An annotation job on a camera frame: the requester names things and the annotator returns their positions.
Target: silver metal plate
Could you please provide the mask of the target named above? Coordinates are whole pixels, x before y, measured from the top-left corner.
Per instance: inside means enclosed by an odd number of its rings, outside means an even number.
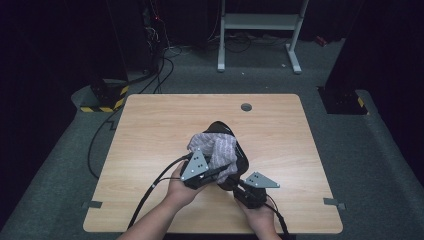
[[[245,184],[255,188],[279,188],[280,184],[265,177],[259,172],[254,172],[245,181]]]
[[[209,169],[208,164],[206,163],[205,157],[203,156],[202,151],[196,150],[193,153],[190,161],[183,174],[181,175],[181,181],[186,181],[194,176],[202,174]]]

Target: forearm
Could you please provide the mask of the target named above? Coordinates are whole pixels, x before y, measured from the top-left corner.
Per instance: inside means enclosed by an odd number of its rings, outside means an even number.
[[[179,208],[162,201],[144,215],[119,240],[163,239]]]

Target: person's right hand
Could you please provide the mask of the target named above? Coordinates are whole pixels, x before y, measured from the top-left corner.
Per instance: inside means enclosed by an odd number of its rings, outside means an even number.
[[[256,209],[248,209],[239,200],[234,199],[239,207],[243,210],[246,215],[247,222],[250,228],[255,232],[256,236],[260,240],[274,240],[281,239],[275,230],[274,226],[274,212],[266,206],[262,206]],[[273,206],[271,200],[268,198],[266,204]]]

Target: metal bracket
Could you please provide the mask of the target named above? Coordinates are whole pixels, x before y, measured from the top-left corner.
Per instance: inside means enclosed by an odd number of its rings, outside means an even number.
[[[193,156],[191,157],[190,161],[188,162],[186,169],[181,175],[181,181],[186,181],[192,177],[202,174],[208,169],[208,163],[206,162],[202,151],[196,150],[193,153]]]
[[[346,210],[346,204],[339,203],[339,201],[337,199],[324,198],[324,204],[336,206],[337,209],[339,209],[339,210]]]
[[[244,183],[254,188],[279,188],[280,187],[280,184],[272,181],[271,179],[260,174],[259,172],[252,173],[244,181]]]
[[[81,208],[88,209],[88,208],[101,208],[103,202],[99,201],[90,201],[90,202],[83,202],[81,205]]]

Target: person's left hand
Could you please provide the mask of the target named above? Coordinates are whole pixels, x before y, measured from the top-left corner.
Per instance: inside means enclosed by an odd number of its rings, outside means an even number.
[[[196,195],[203,189],[205,189],[207,186],[202,186],[196,190],[186,187],[184,183],[179,179],[183,165],[184,161],[181,162],[172,173],[172,179],[169,180],[168,192],[163,200],[165,203],[170,204],[171,206],[177,209],[181,209],[190,204],[194,200]]]

